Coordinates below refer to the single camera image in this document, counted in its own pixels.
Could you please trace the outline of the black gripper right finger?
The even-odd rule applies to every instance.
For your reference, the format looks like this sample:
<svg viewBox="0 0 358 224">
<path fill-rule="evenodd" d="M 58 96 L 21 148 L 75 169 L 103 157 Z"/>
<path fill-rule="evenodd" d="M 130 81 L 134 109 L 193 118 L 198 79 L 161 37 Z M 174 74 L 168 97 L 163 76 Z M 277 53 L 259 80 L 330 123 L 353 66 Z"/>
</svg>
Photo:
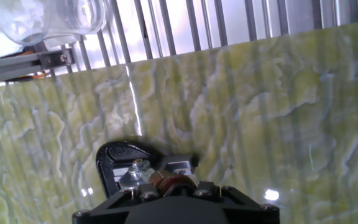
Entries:
<svg viewBox="0 0 358 224">
<path fill-rule="evenodd" d="M 228 223 L 280 224 L 280 209 L 272 204 L 259 204 L 237 188 L 219 187 L 201 181 L 193 191 L 193 198 L 215 205 Z"/>
</svg>

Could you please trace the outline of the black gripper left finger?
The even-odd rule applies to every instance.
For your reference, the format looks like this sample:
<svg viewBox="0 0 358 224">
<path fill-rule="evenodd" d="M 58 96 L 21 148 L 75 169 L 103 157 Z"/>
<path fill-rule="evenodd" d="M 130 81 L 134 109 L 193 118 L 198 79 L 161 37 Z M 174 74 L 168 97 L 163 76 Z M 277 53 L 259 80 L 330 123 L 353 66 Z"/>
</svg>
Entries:
<svg viewBox="0 0 358 224">
<path fill-rule="evenodd" d="M 158 190 L 151 183 L 135 189 L 121 189 L 92 210 L 74 212 L 72 224 L 124 223 L 133 208 L 159 198 Z"/>
</svg>

